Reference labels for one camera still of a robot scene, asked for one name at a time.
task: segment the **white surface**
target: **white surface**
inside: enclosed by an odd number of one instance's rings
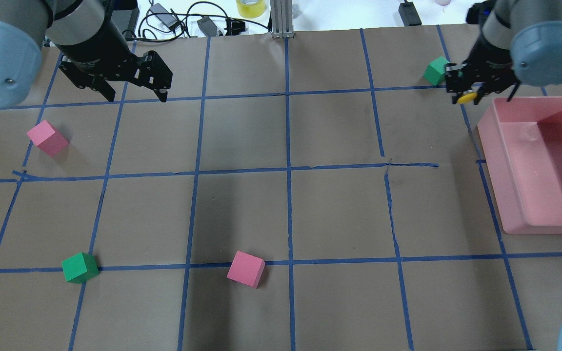
[[[263,25],[268,24],[270,14],[270,0],[266,2],[266,11],[258,18],[253,18]],[[435,0],[415,0],[422,24],[456,24],[465,23],[465,15],[470,6],[481,0],[452,0],[448,6],[440,6]],[[223,7],[230,17],[241,18],[237,11],[236,0],[213,0]],[[357,29],[373,27],[401,27],[398,8],[402,0],[294,0],[292,3],[299,7],[299,17],[294,19],[295,31],[330,31],[335,29]],[[176,13],[185,13],[194,4],[192,0],[156,0],[166,9],[173,9]],[[147,0],[139,0],[140,20],[143,18],[150,4]],[[197,4],[191,13],[222,14],[221,10],[208,4]],[[196,20],[188,18],[188,27],[193,36],[203,36],[199,31]],[[218,27],[225,28],[222,18],[212,18]],[[149,19],[154,26],[161,26],[156,19]],[[247,23],[246,34],[266,33],[262,27]]]

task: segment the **metal post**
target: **metal post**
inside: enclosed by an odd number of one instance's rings
[[[270,0],[273,38],[294,38],[292,0]]]

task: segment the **cube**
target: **cube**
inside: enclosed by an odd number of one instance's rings
[[[231,263],[227,278],[257,289],[265,265],[266,262],[261,258],[238,251],[234,262]]]
[[[43,120],[27,132],[27,136],[42,151],[54,157],[60,150],[69,144],[58,129]]]
[[[69,283],[82,284],[88,279],[99,275],[97,262],[87,253],[77,255],[62,261],[64,278]]]
[[[430,64],[424,71],[424,78],[433,84],[433,86],[437,86],[444,81],[446,78],[446,69],[444,66],[449,63],[443,56],[440,56]]]

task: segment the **pink plastic container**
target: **pink plastic container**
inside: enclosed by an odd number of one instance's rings
[[[478,131],[504,231],[562,234],[562,97],[494,98]]]

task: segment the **roll of tape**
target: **roll of tape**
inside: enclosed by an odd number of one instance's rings
[[[266,10],[263,0],[236,0],[238,12],[244,18],[256,18]]]

